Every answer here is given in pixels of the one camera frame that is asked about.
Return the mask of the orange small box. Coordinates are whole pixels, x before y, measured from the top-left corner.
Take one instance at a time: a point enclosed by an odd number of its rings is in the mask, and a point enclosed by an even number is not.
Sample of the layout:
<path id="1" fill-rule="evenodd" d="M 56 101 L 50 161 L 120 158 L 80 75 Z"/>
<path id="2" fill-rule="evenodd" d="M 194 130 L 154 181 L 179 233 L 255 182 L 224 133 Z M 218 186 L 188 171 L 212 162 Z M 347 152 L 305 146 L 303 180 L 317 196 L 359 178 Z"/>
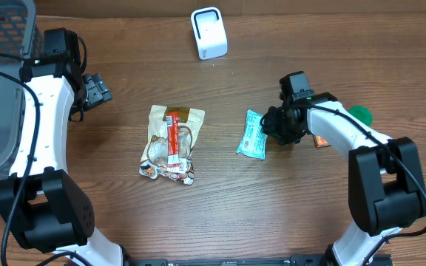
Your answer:
<path id="1" fill-rule="evenodd" d="M 327 140 L 325 140 L 324 138 L 318 135 L 314 135 L 313 138 L 314 138 L 314 144 L 318 149 L 330 146 L 330 143 Z"/>

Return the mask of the teal tissue pack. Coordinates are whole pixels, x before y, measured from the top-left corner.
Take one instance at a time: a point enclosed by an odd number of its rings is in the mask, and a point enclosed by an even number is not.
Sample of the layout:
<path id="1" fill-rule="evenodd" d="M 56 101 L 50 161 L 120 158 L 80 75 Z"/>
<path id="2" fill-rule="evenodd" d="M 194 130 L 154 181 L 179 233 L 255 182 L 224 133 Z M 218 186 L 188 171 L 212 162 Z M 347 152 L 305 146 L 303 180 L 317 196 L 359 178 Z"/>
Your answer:
<path id="1" fill-rule="evenodd" d="M 250 109 L 247 111 L 243 138 L 237 148 L 238 154 L 259 160 L 266 158 L 267 135 L 260 124 L 262 118 L 263 116 L 259 113 Z"/>

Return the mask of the green lid jar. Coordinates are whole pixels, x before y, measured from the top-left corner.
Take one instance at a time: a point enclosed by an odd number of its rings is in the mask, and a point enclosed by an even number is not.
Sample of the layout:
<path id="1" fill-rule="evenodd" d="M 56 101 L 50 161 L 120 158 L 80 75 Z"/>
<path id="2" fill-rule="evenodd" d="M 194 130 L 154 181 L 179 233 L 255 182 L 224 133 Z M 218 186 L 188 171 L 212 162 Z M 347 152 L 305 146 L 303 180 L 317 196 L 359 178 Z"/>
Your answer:
<path id="1" fill-rule="evenodd" d="M 365 106 L 352 106 L 348 112 L 366 126 L 370 126 L 373 122 L 373 115 Z"/>

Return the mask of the brown snack bag red label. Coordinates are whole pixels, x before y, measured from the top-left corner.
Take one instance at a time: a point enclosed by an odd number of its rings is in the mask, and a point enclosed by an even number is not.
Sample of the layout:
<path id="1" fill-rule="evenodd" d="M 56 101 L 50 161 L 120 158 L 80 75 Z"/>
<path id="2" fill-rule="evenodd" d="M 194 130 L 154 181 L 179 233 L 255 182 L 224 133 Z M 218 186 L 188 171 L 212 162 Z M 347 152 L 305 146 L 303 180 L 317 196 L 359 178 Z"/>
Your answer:
<path id="1" fill-rule="evenodd" d="M 200 109 L 153 105 L 139 174 L 152 180 L 165 177 L 192 185 L 195 180 L 192 149 L 204 118 L 205 112 Z"/>

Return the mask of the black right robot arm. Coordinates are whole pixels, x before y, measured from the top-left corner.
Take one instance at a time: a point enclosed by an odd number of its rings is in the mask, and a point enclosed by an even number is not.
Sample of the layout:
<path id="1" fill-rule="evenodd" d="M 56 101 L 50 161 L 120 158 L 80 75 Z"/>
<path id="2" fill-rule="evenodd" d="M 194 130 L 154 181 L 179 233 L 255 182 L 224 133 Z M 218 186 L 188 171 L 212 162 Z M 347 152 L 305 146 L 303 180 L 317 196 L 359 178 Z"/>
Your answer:
<path id="1" fill-rule="evenodd" d="M 291 265 L 392 265 L 379 254 L 391 239 L 426 233 L 426 188 L 416 144 L 393 139 L 351 115 L 328 92 L 315 93 L 303 71 L 280 79 L 282 105 L 260 121 L 280 145 L 324 137 L 348 161 L 346 232 L 323 255 L 293 255 Z"/>

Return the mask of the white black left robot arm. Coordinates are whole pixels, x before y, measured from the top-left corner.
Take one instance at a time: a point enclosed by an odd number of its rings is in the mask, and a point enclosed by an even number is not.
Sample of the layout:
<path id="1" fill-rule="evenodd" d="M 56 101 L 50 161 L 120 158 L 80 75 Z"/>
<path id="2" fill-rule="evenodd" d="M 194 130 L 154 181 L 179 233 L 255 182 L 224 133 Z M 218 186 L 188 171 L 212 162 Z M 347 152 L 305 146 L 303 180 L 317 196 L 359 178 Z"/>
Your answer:
<path id="1" fill-rule="evenodd" d="M 6 225 L 0 260 L 14 236 L 23 249 L 51 253 L 42 263 L 66 257 L 73 265 L 132 263 L 125 249 L 95 226 L 89 197 L 69 176 L 67 126 L 112 100 L 98 74 L 89 75 L 84 40 L 65 28 L 44 33 L 44 54 L 22 61 L 12 81 L 24 90 L 24 119 L 18 153 L 7 179 L 0 180 L 0 215 Z"/>

